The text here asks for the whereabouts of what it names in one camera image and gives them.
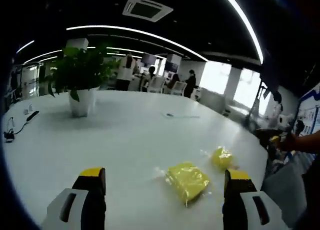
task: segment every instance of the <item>white flower pot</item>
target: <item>white flower pot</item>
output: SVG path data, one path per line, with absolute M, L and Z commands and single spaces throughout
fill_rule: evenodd
M 97 89 L 98 88 L 77 90 L 80 102 L 72 99 L 70 90 L 68 91 L 70 108 L 74 117 L 87 117 L 95 112 Z

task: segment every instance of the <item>black cable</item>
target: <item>black cable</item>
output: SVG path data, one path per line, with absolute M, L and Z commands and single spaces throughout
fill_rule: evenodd
M 13 133 L 13 134 L 18 134 L 18 133 L 20 133 L 20 132 L 22 131 L 22 129 L 24 129 L 24 126 L 25 126 L 27 123 L 28 123 L 28 122 L 25 122 L 25 123 L 22 125 L 22 128 L 21 128 L 18 132 Z
M 39 113 L 39 111 L 35 111 L 32 115 L 30 115 L 29 117 L 27 117 L 26 119 L 26 122 L 23 124 L 23 126 L 21 127 L 21 129 L 14 133 L 14 127 L 15 127 L 15 123 L 14 123 L 14 118 L 13 117 L 10 117 L 7 124 L 6 124 L 6 132 L 4 132 L 4 138 L 7 140 L 7 141 L 10 141 L 12 142 L 15 137 L 14 135 L 17 135 L 18 133 L 20 133 L 22 131 L 22 129 L 24 129 L 24 126 L 35 116 Z M 9 122 L 12 121 L 12 128 L 9 129 Z

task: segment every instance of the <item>air conditioner vent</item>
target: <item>air conditioner vent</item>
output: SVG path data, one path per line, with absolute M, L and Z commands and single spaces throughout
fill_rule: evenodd
M 157 22 L 173 11 L 172 8 L 152 0 L 128 0 L 123 15 Z

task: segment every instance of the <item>white table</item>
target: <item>white table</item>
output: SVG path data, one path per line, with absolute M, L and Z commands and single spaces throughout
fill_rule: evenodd
M 233 152 L 257 189 L 262 185 L 267 152 L 257 138 L 188 98 L 99 91 L 96 115 L 72 118 L 66 93 L 46 95 L 17 103 L 4 127 L 14 116 L 19 129 L 26 119 L 22 110 L 31 103 L 40 113 L 13 143 L 4 144 L 4 153 L 13 185 L 38 224 L 48 204 L 91 167 L 106 169 L 108 230 L 222 230 L 224 174 L 208 157 L 218 146 Z M 184 161 L 192 161 L 214 185 L 188 209 L 163 177 L 168 167 Z

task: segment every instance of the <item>yellow sponge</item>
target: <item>yellow sponge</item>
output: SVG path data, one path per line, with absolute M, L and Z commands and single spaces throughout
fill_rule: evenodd
M 231 152 L 223 147 L 218 148 L 212 155 L 211 161 L 222 170 L 228 169 L 233 163 L 234 157 Z
M 210 182 L 206 174 L 202 173 L 196 166 L 189 162 L 170 167 L 167 176 L 186 206 L 188 202 L 197 197 Z
M 273 142 L 273 143 L 279 143 L 281 140 L 280 136 L 273 136 L 270 141 Z

